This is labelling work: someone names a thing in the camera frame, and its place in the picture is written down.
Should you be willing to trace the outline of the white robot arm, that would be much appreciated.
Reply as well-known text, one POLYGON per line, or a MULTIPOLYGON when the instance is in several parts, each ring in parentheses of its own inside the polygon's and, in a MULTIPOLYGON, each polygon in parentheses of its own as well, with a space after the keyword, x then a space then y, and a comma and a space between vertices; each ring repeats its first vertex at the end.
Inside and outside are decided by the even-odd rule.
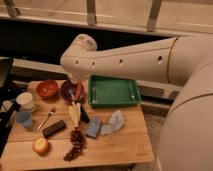
POLYGON ((60 64, 74 83, 101 75, 180 86, 160 136, 160 171, 213 171, 213 35, 99 51, 80 34, 60 64))

